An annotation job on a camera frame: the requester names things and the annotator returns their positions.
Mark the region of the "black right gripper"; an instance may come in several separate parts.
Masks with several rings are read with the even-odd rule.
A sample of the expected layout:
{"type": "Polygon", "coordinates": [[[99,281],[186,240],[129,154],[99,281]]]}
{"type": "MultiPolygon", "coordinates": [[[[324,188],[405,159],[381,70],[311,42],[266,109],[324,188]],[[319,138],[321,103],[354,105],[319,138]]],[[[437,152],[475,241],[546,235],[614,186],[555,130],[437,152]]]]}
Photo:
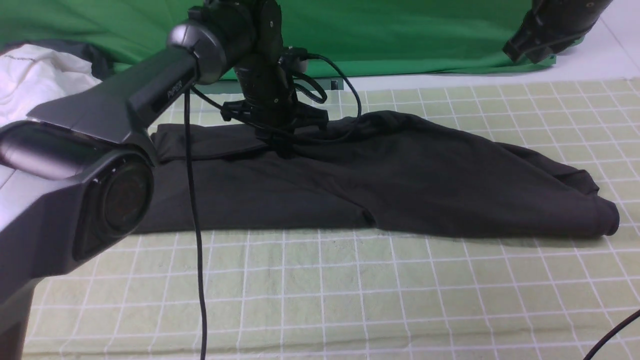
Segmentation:
{"type": "Polygon", "coordinates": [[[583,38],[611,0],[534,0],[518,30],[502,47],[514,63],[553,57],[583,38]]]}

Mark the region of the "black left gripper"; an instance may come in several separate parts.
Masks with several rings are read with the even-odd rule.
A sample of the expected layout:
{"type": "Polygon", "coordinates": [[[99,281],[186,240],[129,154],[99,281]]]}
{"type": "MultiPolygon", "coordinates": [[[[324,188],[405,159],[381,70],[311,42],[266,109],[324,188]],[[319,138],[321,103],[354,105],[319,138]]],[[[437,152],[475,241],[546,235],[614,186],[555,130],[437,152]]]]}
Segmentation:
{"type": "Polygon", "coordinates": [[[282,10],[275,0],[205,0],[204,18],[231,31],[228,65],[242,89],[243,100],[222,104],[222,120],[239,121],[260,133],[294,133],[317,126],[327,130],[325,109],[298,102],[294,82],[279,65],[282,50],[282,10]]]}

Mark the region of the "gray left robot arm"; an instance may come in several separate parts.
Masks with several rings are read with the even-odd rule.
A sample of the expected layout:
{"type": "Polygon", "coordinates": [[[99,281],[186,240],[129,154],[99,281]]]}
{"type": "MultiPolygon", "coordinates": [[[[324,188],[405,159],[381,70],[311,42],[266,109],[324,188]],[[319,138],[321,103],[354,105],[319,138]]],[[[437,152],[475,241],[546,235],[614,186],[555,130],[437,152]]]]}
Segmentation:
{"type": "Polygon", "coordinates": [[[20,360],[35,287],[66,275],[130,235],[146,215],[159,163],[148,129],[195,85],[230,69],[244,100],[220,106],[269,145],[296,129],[325,130],[326,111],[298,100],[312,59],[285,47],[274,0],[206,0],[167,47],[94,88],[37,105],[1,129],[1,358],[20,360]]]}

